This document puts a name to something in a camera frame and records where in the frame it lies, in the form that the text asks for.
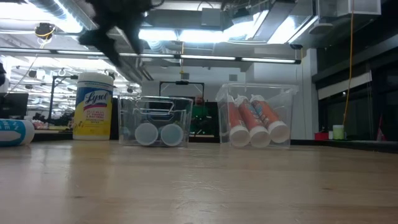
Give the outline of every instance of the clear plastic bin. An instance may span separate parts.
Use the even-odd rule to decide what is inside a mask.
[[[295,85],[224,84],[216,96],[220,143],[243,148],[288,149],[292,127],[293,95],[298,90],[298,86]],[[261,122],[252,122],[254,120],[250,116]]]
[[[187,147],[193,100],[129,96],[119,98],[119,143]]]

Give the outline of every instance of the table surface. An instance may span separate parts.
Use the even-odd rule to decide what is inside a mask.
[[[1,223],[398,223],[398,155],[114,141],[0,149]]]

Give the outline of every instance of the white bottle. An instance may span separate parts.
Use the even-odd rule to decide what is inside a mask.
[[[109,140],[113,78],[101,73],[79,74],[73,139]]]
[[[35,136],[30,121],[0,119],[0,147],[29,144]]]

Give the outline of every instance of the hanging cable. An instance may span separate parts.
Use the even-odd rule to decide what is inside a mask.
[[[343,116],[343,126],[346,123],[348,100],[349,100],[349,89],[350,89],[350,85],[351,85],[351,79],[353,77],[353,44],[354,44],[354,0],[351,0],[351,41],[350,41],[350,45],[349,45],[349,79],[348,79],[346,107],[345,107],[344,116]]]
[[[202,3],[207,3],[207,4],[209,4],[209,6],[211,6],[211,8],[212,9],[214,9],[214,7],[213,7],[213,5],[212,4],[210,4],[210,2],[208,2],[208,1],[201,1],[200,3],[199,3],[199,5],[198,5],[198,8],[197,8],[197,11],[199,11],[199,7],[202,5]]]
[[[47,41],[47,39],[52,35],[52,33],[54,32],[54,30],[55,30],[55,29],[53,29],[53,31],[49,32],[49,33],[45,36],[45,40],[44,40],[43,44],[40,45],[40,49],[43,49],[44,46],[45,46],[46,44],[49,43],[49,42]],[[36,62],[36,60],[37,60],[38,57],[39,57],[39,56],[37,56],[37,54],[36,54],[35,59],[34,59],[33,62],[31,63],[30,67],[27,69],[25,75],[19,80],[19,82],[18,82],[16,85],[14,85],[14,87],[11,88],[10,91],[8,91],[8,93],[14,91],[14,90],[19,86],[19,84],[20,84],[22,81],[24,81],[24,79],[25,79],[26,76],[29,74],[30,70],[32,69],[32,67],[33,67],[33,65],[34,65],[34,63]]]
[[[184,54],[184,42],[182,42],[182,46],[181,46],[181,54]],[[184,59],[181,59],[181,71],[180,74],[182,75],[184,73],[183,71],[183,65],[184,65]]]

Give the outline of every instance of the monitor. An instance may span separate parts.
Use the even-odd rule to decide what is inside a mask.
[[[0,118],[24,119],[28,97],[28,93],[0,93]]]

